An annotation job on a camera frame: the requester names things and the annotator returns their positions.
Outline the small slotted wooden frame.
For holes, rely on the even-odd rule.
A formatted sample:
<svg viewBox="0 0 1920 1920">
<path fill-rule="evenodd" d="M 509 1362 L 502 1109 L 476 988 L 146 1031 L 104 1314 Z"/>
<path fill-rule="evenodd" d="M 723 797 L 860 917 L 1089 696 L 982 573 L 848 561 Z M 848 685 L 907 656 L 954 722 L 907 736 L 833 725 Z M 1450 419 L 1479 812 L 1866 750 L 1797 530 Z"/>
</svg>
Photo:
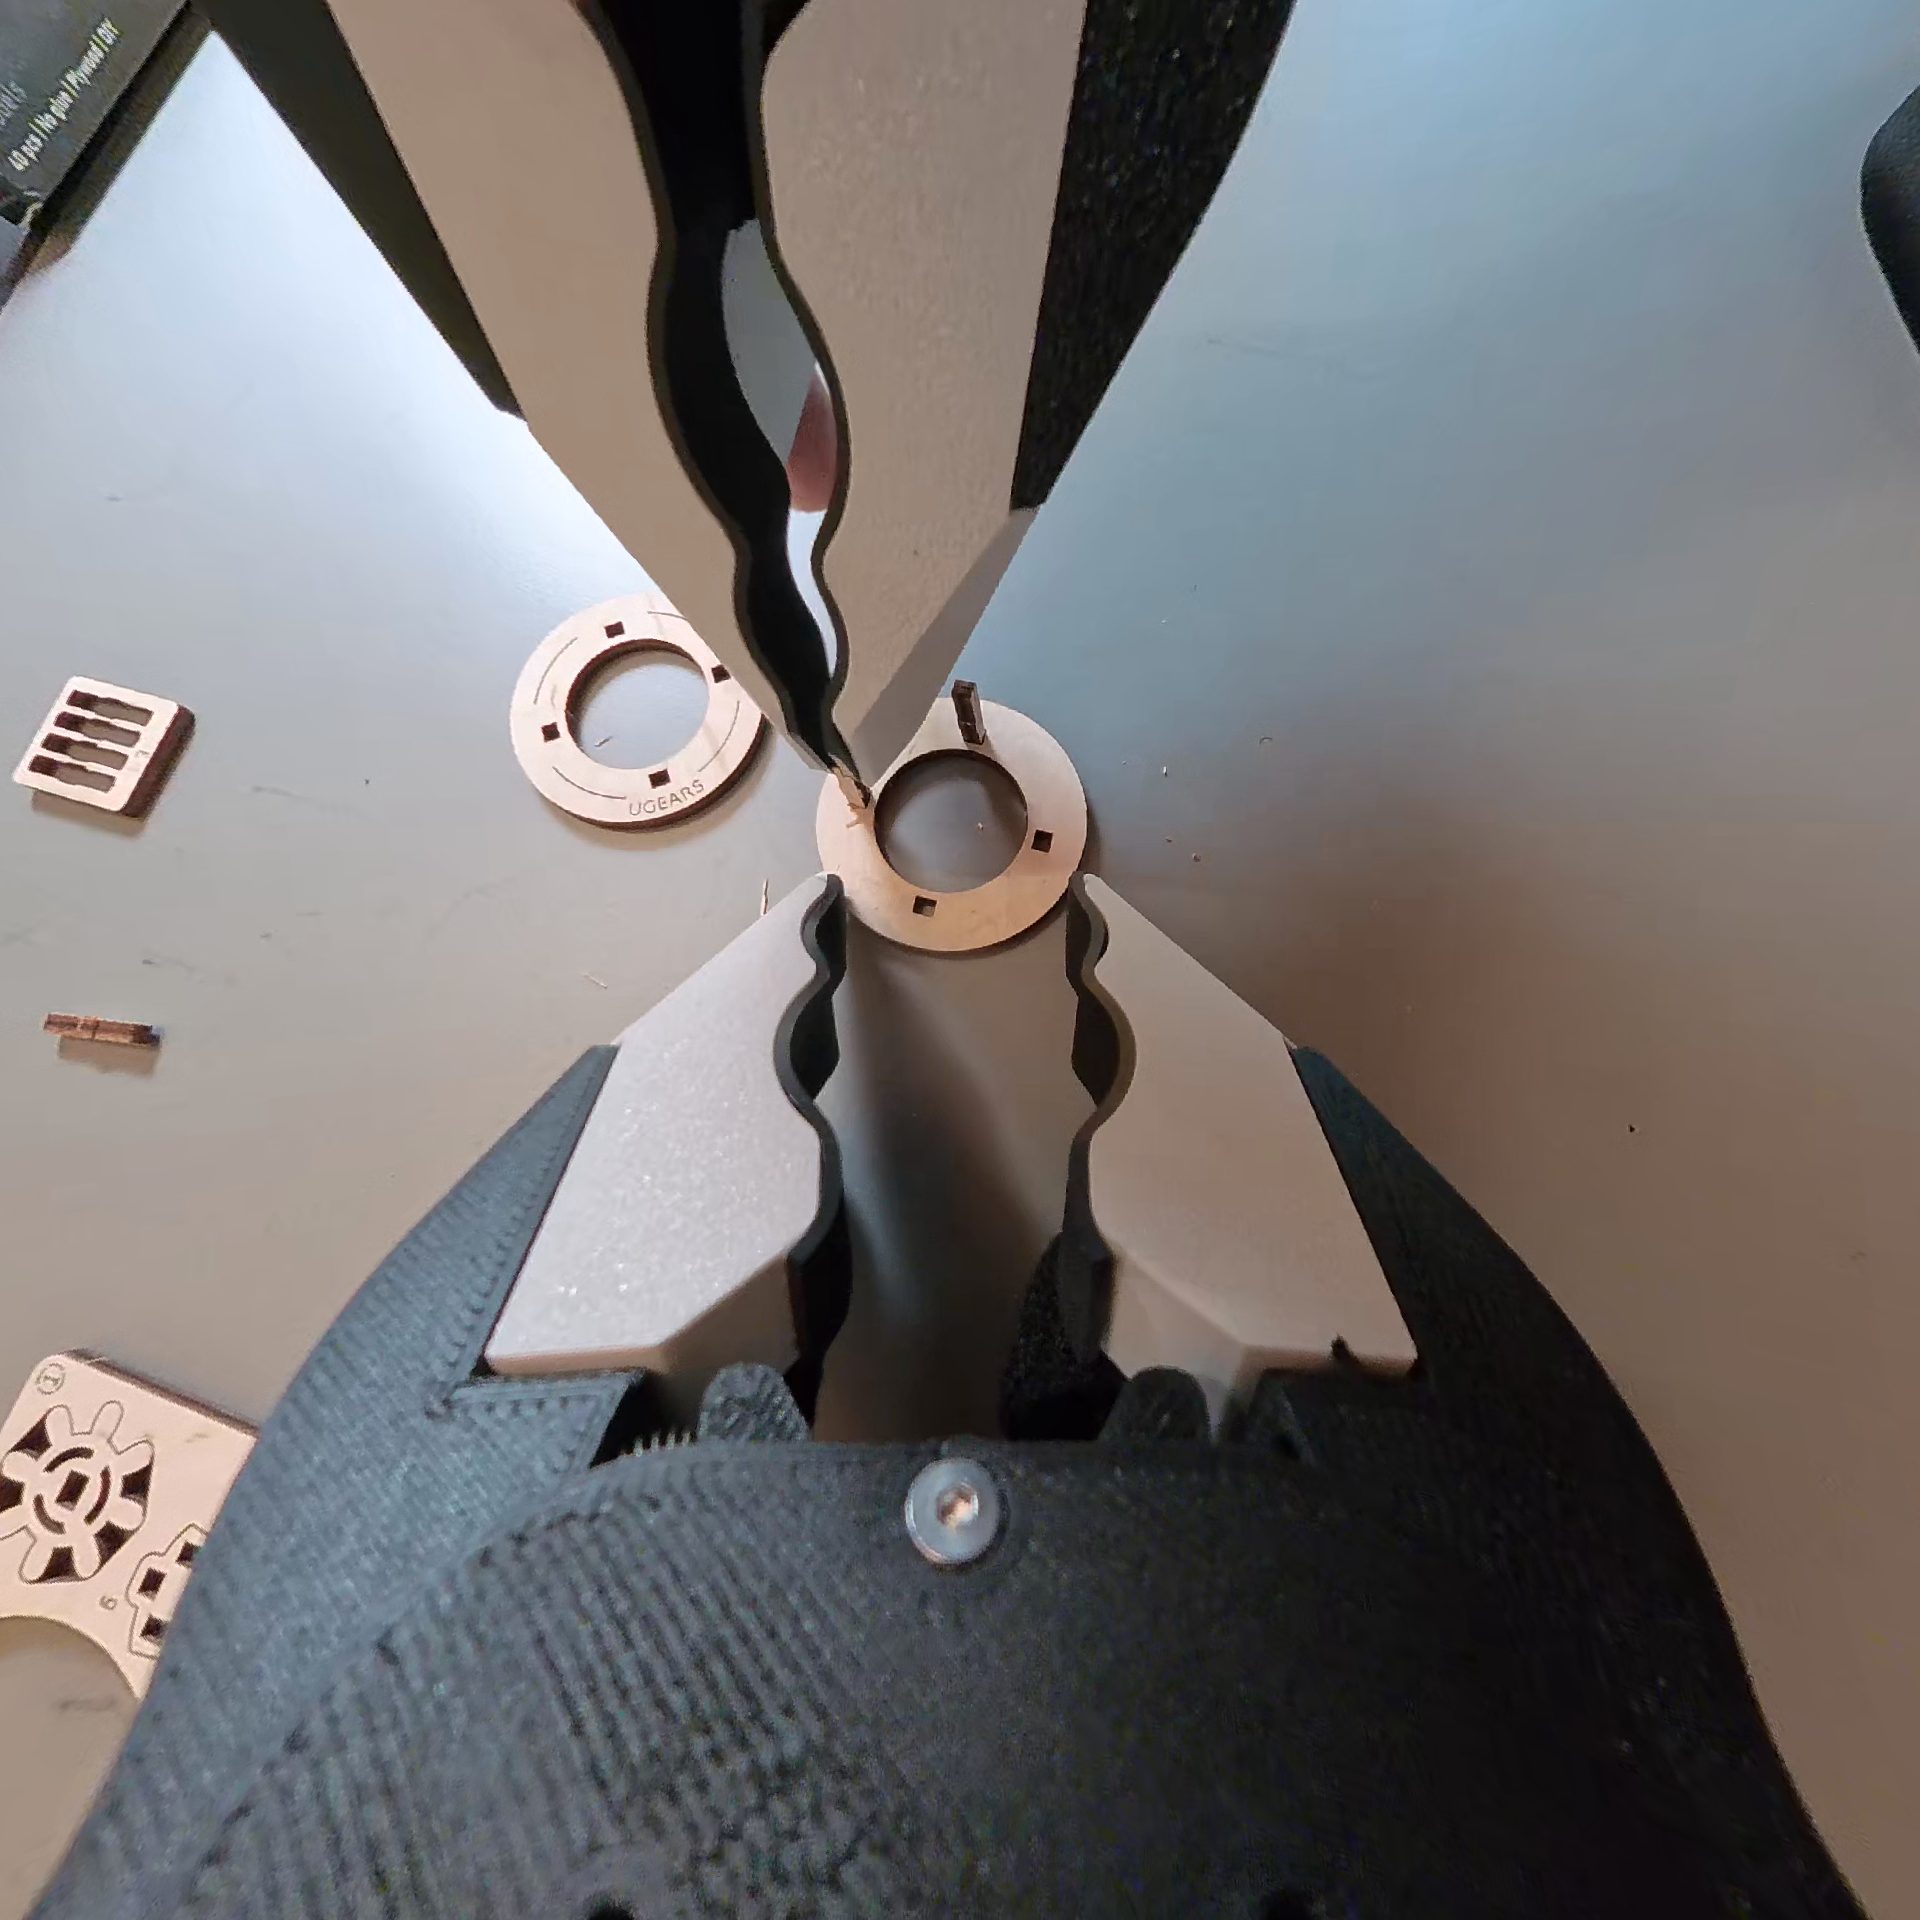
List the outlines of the small slotted wooden frame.
<svg viewBox="0 0 1920 1920">
<path fill-rule="evenodd" d="M 116 819 L 145 819 L 192 729 L 192 708 L 173 698 L 70 675 L 14 782 Z"/>
</svg>

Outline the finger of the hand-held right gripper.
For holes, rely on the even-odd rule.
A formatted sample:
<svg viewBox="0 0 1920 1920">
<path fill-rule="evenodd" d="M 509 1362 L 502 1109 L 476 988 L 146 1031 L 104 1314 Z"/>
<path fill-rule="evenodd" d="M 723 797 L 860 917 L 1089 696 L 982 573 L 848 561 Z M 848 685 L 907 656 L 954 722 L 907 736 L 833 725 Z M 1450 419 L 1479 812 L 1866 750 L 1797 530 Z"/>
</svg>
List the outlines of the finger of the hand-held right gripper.
<svg viewBox="0 0 1920 1920">
<path fill-rule="evenodd" d="M 817 351 L 762 217 L 764 3 L 332 3 L 514 402 L 814 765 L 790 564 Z"/>
<path fill-rule="evenodd" d="M 804 3 L 762 81 L 781 264 L 829 352 L 824 545 L 863 782 L 920 729 L 1035 510 L 1015 459 L 1083 3 Z"/>
</svg>

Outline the grey desk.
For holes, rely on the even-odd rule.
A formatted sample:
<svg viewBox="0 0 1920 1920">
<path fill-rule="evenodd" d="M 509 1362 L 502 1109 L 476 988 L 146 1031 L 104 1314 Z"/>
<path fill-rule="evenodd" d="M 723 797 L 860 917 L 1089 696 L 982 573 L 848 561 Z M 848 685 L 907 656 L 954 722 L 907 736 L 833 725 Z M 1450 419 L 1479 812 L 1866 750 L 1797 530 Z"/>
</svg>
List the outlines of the grey desk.
<svg viewBox="0 0 1920 1920">
<path fill-rule="evenodd" d="M 1304 3 L 962 673 L 1089 862 L 1552 1288 L 1875 1916 L 1917 1916 L 1917 3 Z M 762 745 L 584 831 L 509 692 L 639 564 L 207 38 L 3 307 L 3 1403 L 258 1423 L 587 1044 L 817 869 Z M 152 1021 L 76 1044 L 46 1012 Z"/>
</svg>

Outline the wooden puzzle part sheet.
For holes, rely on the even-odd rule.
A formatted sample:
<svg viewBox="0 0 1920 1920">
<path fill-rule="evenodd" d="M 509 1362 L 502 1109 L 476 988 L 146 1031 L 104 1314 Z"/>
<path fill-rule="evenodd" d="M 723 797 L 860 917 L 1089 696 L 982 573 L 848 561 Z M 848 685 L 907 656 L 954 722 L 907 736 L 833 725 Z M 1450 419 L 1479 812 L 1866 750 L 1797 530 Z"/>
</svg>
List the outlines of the wooden puzzle part sheet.
<svg viewBox="0 0 1920 1920">
<path fill-rule="evenodd" d="M 145 1699 L 250 1428 L 94 1356 L 46 1356 L 3 1415 L 3 1620 L 94 1644 Z"/>
</svg>

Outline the dark puzzle box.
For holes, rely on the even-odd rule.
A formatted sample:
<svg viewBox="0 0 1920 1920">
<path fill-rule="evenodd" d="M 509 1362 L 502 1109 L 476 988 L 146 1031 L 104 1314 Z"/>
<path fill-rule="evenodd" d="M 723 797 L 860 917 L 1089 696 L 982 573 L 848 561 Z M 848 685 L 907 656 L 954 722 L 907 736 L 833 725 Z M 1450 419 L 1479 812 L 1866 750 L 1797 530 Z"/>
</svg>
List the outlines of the dark puzzle box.
<svg viewBox="0 0 1920 1920">
<path fill-rule="evenodd" d="M 85 221 L 199 42 L 186 3 L 3 3 L 3 297 Z"/>
</svg>

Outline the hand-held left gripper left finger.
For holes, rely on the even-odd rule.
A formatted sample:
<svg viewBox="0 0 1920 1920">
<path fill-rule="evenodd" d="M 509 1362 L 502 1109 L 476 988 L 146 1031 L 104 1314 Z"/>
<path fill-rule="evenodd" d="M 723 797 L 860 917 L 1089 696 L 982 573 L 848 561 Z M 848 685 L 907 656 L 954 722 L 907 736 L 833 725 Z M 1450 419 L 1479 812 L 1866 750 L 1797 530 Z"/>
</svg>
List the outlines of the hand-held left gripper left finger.
<svg viewBox="0 0 1920 1920">
<path fill-rule="evenodd" d="M 482 1350 L 502 1377 L 790 1370 L 835 1204 L 817 1109 L 842 889 L 811 875 L 631 1021 Z"/>
</svg>

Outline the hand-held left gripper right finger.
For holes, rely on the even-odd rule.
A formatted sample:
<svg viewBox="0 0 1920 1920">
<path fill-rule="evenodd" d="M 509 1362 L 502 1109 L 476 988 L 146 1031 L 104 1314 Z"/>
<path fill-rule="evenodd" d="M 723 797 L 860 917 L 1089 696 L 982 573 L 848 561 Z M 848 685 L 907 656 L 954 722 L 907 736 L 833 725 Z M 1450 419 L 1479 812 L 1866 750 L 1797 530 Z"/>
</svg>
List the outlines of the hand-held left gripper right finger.
<svg viewBox="0 0 1920 1920">
<path fill-rule="evenodd" d="M 1128 1377 L 1258 1382 L 1417 1350 L 1279 1029 L 1111 885 L 1069 890 L 1072 1065 L 1062 1319 Z"/>
</svg>

